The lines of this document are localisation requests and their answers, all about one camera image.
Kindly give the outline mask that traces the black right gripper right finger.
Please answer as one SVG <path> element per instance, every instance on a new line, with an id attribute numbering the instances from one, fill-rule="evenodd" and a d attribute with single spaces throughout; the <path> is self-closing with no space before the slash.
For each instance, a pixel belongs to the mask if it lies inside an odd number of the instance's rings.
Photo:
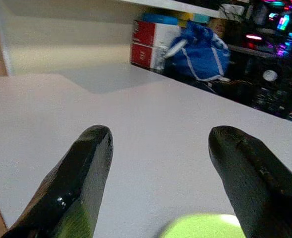
<path id="1" fill-rule="evenodd" d="M 292 238 L 292 172 L 258 138 L 232 126 L 208 137 L 209 156 L 247 238 Z"/>

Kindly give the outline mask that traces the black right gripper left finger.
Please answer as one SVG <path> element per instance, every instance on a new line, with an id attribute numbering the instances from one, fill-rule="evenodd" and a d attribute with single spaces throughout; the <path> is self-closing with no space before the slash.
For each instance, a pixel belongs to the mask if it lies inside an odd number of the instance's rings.
<path id="1" fill-rule="evenodd" d="M 108 127 L 94 125 L 47 173 L 4 238 L 91 238 L 113 156 Z"/>

